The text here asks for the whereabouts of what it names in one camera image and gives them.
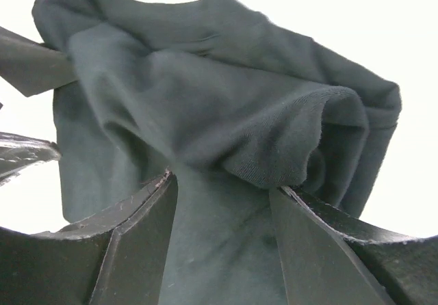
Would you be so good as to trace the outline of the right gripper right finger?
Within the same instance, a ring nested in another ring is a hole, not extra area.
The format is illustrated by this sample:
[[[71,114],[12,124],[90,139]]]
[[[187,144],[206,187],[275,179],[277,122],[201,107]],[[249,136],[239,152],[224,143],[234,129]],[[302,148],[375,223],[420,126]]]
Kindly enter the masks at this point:
[[[300,305],[437,305],[437,237],[362,222],[281,187],[270,208],[287,301]]]

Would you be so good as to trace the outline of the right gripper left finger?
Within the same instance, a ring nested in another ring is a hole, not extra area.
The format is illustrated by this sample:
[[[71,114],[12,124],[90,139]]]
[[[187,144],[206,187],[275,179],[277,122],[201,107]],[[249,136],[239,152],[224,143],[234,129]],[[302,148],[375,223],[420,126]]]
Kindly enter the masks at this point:
[[[177,204],[167,172],[55,232],[1,229],[2,304],[157,304]]]

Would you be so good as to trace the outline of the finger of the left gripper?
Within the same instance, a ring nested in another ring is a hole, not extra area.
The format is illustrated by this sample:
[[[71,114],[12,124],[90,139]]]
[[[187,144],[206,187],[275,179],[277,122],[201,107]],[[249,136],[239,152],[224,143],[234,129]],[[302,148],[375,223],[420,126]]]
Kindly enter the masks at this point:
[[[1,185],[33,165],[59,161],[57,144],[23,135],[1,132]]]
[[[1,28],[1,77],[26,97],[60,88],[77,80],[67,57]]]

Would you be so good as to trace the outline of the black t-shirt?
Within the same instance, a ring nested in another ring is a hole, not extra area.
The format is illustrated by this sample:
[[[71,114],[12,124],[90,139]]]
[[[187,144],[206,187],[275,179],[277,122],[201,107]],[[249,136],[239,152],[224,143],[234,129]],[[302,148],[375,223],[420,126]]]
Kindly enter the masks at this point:
[[[161,304],[286,303],[271,189],[360,216],[394,82],[236,0],[35,0],[32,15],[76,72],[53,93],[64,218],[177,177]]]

